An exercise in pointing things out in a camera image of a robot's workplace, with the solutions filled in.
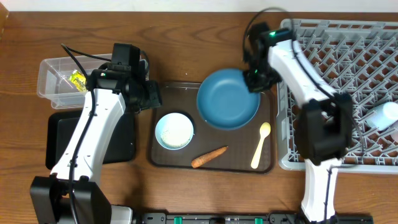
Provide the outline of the yellow green snack wrapper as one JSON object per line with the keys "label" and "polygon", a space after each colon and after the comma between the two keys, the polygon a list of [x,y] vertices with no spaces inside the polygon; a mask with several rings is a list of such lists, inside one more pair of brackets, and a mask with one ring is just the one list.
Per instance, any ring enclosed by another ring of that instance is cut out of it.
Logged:
{"label": "yellow green snack wrapper", "polygon": [[86,92],[86,78],[78,70],[74,70],[69,77],[69,81],[77,88],[79,92]]}

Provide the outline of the pink white paper cup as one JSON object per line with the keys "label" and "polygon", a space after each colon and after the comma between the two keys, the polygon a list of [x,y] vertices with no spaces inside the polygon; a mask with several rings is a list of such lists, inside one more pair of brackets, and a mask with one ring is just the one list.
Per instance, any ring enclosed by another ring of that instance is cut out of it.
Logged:
{"label": "pink white paper cup", "polygon": [[394,132],[391,134],[391,138],[394,140],[394,142],[398,142],[398,121],[396,121],[391,128],[394,129]]}

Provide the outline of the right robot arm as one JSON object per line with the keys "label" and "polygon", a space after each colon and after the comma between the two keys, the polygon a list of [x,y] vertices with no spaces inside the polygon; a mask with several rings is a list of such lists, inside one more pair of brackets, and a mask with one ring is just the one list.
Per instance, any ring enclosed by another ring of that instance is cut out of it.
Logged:
{"label": "right robot arm", "polygon": [[293,93],[300,113],[296,145],[305,160],[301,211],[307,223],[336,223],[333,205],[338,170],[351,144],[353,102],[322,80],[304,56],[294,32],[270,30],[265,23],[245,30],[244,79],[250,92],[268,90],[281,81]]}

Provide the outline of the small blue white cup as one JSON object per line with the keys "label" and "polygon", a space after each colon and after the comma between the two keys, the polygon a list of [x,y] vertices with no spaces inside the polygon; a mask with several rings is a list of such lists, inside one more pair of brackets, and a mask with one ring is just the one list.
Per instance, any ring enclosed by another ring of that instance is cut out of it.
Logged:
{"label": "small blue white cup", "polygon": [[368,115],[368,126],[383,131],[397,121],[397,103],[386,102],[376,106],[368,111]]}

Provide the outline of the dark blue plate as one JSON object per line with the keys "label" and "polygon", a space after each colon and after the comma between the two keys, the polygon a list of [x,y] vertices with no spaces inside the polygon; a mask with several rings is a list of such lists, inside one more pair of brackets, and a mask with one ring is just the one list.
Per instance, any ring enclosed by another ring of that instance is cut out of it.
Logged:
{"label": "dark blue plate", "polygon": [[222,130],[239,129],[255,117],[261,96],[251,93],[243,71],[224,68],[207,76],[197,93],[197,109],[210,126]]}

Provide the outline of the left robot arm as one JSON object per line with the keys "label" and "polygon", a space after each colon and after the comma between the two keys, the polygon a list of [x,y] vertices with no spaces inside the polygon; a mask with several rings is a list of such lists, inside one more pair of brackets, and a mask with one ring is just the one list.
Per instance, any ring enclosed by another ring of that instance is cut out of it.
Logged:
{"label": "left robot arm", "polygon": [[113,205],[100,189],[101,170],[115,127],[127,108],[161,105],[149,71],[93,70],[80,119],[48,177],[34,177],[30,197],[39,223],[133,223],[133,209]]}

